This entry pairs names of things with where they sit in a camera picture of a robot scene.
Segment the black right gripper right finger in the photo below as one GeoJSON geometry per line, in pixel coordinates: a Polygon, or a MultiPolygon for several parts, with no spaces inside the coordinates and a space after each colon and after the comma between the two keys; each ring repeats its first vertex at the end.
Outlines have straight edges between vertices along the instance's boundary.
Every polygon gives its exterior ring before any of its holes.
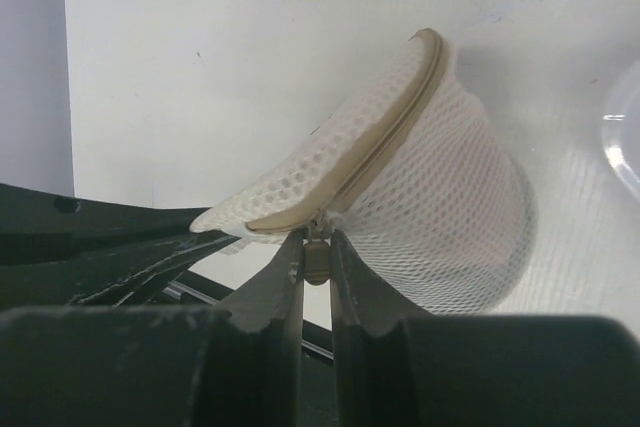
{"type": "Polygon", "coordinates": [[[635,426],[639,343],[598,316],[435,316],[331,239],[343,426],[635,426]]]}

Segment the white perforated plastic basket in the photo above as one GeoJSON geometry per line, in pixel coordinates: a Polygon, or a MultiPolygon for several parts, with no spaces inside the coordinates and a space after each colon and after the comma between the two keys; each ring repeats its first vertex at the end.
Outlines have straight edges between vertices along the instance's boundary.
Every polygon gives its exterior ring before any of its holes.
{"type": "Polygon", "coordinates": [[[616,81],[603,116],[602,144],[616,174],[639,183],[639,61],[616,81]]]}

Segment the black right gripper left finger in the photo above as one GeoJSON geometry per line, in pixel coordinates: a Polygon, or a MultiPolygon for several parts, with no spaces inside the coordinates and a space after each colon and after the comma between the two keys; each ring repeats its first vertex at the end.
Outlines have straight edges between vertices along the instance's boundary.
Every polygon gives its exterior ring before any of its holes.
{"type": "Polygon", "coordinates": [[[18,308],[1,316],[5,426],[294,426],[304,249],[214,305],[18,308]]]}

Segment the white mesh laundry bag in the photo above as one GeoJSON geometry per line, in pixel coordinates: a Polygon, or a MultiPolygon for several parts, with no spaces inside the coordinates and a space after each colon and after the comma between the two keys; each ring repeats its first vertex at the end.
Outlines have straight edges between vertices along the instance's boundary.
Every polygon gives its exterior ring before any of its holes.
{"type": "Polygon", "coordinates": [[[319,224],[434,314],[499,305],[536,232],[529,179],[482,102],[458,81],[455,48],[423,29],[292,154],[200,214],[240,246],[319,224]]]}

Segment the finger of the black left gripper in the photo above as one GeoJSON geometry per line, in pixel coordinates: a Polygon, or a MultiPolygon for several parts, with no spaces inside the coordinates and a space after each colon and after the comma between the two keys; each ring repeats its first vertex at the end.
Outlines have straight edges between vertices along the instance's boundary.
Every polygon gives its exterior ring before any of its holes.
{"type": "Polygon", "coordinates": [[[1,309],[142,305],[195,263],[236,241],[212,231],[5,264],[1,309]]]}
{"type": "Polygon", "coordinates": [[[1,263],[68,260],[81,253],[189,233],[204,208],[156,209],[1,186],[1,263]]]}

